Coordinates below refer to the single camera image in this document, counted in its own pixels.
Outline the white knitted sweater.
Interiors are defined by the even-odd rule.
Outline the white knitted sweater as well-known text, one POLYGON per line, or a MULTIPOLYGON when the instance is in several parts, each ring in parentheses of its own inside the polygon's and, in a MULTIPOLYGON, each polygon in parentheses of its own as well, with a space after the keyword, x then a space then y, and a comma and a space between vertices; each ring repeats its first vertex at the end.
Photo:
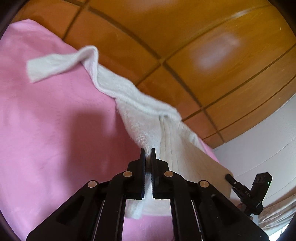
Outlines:
POLYGON ((82 64, 96 89, 115 100, 127 133, 148 158, 155 150, 157 158, 186 180, 207 180, 230 197, 231 187, 225 180, 229 170, 208 155, 207 145, 182 122, 177 109, 140 92, 131 81, 99 64, 98 58, 94 46, 72 54, 46 55, 27 61, 27 74, 35 83, 82 64))

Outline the beige curtain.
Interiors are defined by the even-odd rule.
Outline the beige curtain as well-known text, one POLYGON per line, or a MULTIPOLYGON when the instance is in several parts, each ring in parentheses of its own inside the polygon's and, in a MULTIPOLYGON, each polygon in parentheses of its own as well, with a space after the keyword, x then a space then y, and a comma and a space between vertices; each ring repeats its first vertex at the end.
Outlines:
POLYGON ((258 217, 258 225, 270 235, 289 224, 294 214, 295 194, 265 208, 258 217))

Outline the pink bed cover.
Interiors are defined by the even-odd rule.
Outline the pink bed cover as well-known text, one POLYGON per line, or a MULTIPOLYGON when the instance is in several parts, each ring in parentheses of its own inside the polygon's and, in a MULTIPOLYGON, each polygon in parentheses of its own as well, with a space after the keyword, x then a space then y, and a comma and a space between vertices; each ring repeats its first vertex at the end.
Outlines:
POLYGON ((87 181, 110 180, 140 153, 82 64, 30 82, 27 61, 77 51, 32 20, 1 38, 1 211, 21 240, 87 181))

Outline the wooden panelled wardrobe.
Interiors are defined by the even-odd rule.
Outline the wooden panelled wardrobe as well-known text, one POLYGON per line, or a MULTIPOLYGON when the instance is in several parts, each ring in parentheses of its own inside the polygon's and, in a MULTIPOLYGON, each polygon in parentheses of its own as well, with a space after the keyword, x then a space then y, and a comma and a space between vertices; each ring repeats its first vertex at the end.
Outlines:
POLYGON ((29 1, 34 20, 174 106, 210 147, 295 94, 295 34, 269 1, 29 1))

